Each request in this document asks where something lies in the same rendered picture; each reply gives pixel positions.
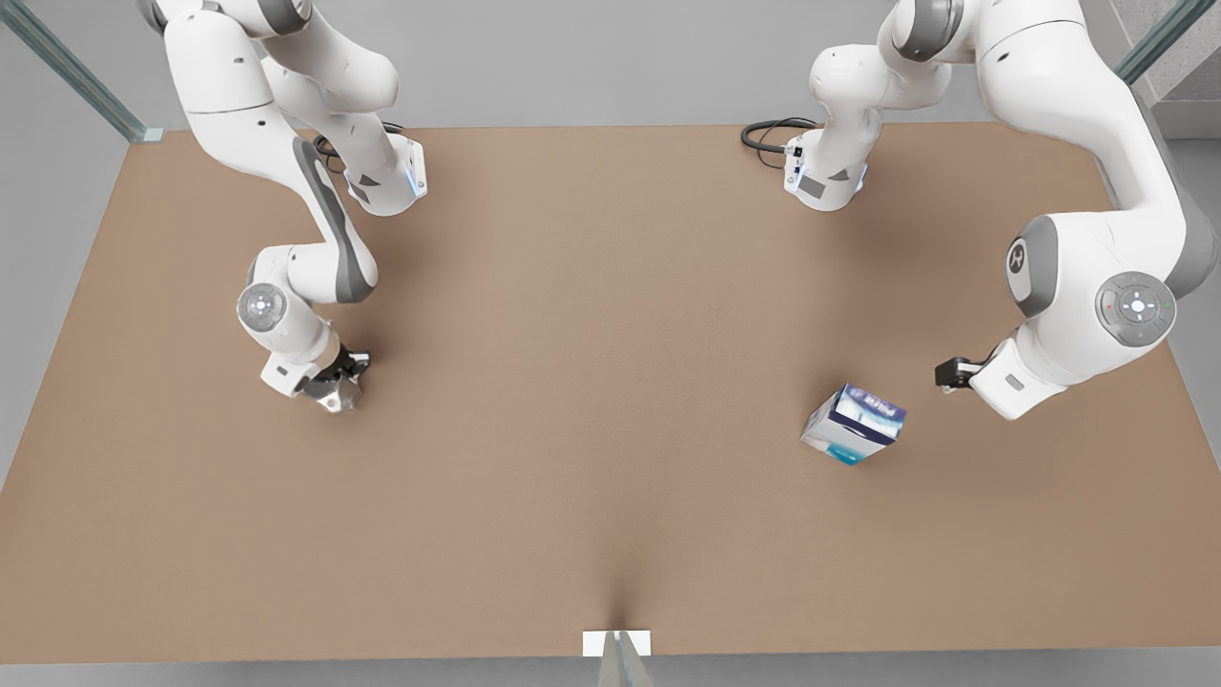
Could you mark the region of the blue and white printed box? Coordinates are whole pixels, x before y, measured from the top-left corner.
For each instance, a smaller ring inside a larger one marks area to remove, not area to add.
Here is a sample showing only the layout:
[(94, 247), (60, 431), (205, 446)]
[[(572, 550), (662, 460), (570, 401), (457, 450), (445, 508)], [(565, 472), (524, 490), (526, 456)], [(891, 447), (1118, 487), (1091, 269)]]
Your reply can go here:
[(799, 441), (852, 466), (893, 445), (904, 421), (906, 409), (846, 384), (811, 414)]

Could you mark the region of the silver frame post with white foot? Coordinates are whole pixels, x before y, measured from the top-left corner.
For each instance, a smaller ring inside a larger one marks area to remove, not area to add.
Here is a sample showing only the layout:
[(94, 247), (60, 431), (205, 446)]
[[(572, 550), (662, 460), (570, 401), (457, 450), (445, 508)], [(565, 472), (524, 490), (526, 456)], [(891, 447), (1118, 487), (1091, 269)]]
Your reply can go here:
[(582, 632), (582, 656), (600, 656), (596, 687), (654, 687), (642, 660), (651, 654), (650, 630)]

